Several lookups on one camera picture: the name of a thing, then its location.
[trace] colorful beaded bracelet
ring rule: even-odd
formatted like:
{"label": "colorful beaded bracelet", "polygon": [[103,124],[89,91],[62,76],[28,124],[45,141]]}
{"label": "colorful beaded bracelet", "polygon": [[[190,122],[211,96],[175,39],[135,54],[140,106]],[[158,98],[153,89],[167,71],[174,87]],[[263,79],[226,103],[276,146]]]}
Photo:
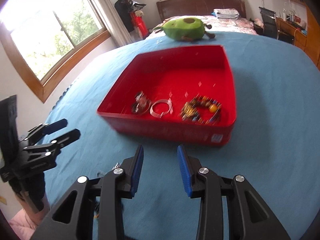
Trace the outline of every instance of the colorful beaded bracelet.
{"label": "colorful beaded bracelet", "polygon": [[[197,107],[208,108],[209,111],[213,113],[213,116],[209,120],[204,121],[197,111]],[[206,96],[197,96],[190,102],[185,103],[185,105],[181,109],[180,116],[182,117],[182,120],[189,119],[192,122],[215,124],[220,118],[220,111],[221,104],[217,100],[213,100],[212,98],[209,99]]]}

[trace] red box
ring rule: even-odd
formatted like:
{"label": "red box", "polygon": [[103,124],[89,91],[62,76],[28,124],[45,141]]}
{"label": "red box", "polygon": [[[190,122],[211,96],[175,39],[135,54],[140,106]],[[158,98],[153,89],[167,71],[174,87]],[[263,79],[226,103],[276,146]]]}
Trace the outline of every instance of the red box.
{"label": "red box", "polygon": [[[143,91],[152,102],[172,100],[172,114],[153,117],[131,113],[135,95]],[[180,111],[197,95],[222,104],[221,119],[215,125],[183,121]],[[154,111],[168,110],[157,104]],[[204,120],[212,114],[199,110]],[[222,146],[236,120],[236,98],[232,72],[222,46],[188,46],[137,55],[119,76],[97,110],[121,133],[149,136],[178,142]]]}

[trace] brown headboard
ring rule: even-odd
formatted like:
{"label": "brown headboard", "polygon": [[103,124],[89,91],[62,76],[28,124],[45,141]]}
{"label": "brown headboard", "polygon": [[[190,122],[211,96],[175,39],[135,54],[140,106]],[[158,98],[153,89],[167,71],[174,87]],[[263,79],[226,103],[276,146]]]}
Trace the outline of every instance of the brown headboard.
{"label": "brown headboard", "polygon": [[210,15],[213,9],[234,8],[246,18],[242,0],[165,0],[157,2],[162,21],[173,16]]}

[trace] avocado plush toy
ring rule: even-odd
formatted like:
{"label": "avocado plush toy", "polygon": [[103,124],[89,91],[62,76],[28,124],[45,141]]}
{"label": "avocado plush toy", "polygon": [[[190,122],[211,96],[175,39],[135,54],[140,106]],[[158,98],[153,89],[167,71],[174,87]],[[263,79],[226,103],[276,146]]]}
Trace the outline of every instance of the avocado plush toy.
{"label": "avocado plush toy", "polygon": [[199,40],[202,39],[204,34],[209,38],[214,38],[215,34],[206,32],[204,29],[205,26],[208,29],[211,28],[211,25],[205,25],[200,19],[190,17],[170,20],[161,27],[156,27],[153,30],[161,29],[168,37],[176,41]]}

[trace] white curtain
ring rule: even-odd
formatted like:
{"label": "white curtain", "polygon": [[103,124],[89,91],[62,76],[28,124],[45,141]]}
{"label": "white curtain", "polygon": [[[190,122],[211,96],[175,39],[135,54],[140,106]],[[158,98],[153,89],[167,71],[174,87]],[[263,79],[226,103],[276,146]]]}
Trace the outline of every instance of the white curtain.
{"label": "white curtain", "polygon": [[124,46],[132,43],[132,38],[111,1],[92,0],[92,2],[95,3],[104,24],[118,45]]}

